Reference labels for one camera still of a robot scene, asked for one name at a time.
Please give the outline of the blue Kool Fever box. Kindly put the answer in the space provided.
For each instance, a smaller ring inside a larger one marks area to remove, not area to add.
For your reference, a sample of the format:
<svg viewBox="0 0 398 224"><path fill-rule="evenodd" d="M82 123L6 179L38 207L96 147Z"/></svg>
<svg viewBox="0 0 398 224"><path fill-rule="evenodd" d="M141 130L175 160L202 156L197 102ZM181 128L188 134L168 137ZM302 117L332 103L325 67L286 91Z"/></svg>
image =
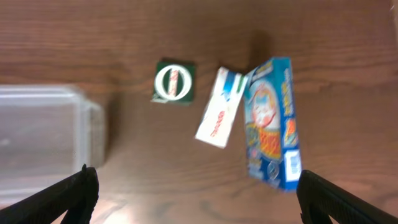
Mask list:
<svg viewBox="0 0 398 224"><path fill-rule="evenodd" d="M243 105L248 174L275 188L294 191L302 162L291 60L273 57L246 76Z"/></svg>

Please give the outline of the clear plastic container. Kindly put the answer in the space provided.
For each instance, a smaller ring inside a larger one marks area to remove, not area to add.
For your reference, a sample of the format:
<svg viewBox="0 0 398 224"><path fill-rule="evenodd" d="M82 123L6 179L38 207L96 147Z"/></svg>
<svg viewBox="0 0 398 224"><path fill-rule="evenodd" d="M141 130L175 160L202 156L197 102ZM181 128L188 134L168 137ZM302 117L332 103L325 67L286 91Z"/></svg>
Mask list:
<svg viewBox="0 0 398 224"><path fill-rule="evenodd" d="M1 85L1 206L103 165L104 109L75 86Z"/></svg>

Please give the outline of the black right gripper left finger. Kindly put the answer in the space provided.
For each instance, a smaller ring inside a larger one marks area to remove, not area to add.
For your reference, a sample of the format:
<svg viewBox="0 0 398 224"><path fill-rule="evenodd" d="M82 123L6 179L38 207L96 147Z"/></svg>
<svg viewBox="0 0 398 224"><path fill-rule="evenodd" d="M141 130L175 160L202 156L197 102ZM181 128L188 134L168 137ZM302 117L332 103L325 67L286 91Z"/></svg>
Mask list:
<svg viewBox="0 0 398 224"><path fill-rule="evenodd" d="M62 223L88 224L99 199L96 169L83 165L81 171L1 210L1 224Z"/></svg>

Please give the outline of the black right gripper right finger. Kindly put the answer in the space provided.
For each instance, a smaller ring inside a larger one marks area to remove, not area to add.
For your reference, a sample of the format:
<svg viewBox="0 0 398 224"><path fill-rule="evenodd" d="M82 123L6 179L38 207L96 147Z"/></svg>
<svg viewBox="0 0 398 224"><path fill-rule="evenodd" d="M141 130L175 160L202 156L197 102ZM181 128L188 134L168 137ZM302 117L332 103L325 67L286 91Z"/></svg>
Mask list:
<svg viewBox="0 0 398 224"><path fill-rule="evenodd" d="M310 170L301 172L297 197L304 224L397 224L394 217Z"/></svg>

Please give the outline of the white Panadol box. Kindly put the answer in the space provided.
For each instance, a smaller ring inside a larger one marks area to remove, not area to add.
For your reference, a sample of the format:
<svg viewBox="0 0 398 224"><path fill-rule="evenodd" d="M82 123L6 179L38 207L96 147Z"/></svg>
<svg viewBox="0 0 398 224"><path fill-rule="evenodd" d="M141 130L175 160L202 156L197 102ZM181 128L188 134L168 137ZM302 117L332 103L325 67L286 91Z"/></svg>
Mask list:
<svg viewBox="0 0 398 224"><path fill-rule="evenodd" d="M225 148L248 78L225 67L218 69L209 102L195 138Z"/></svg>

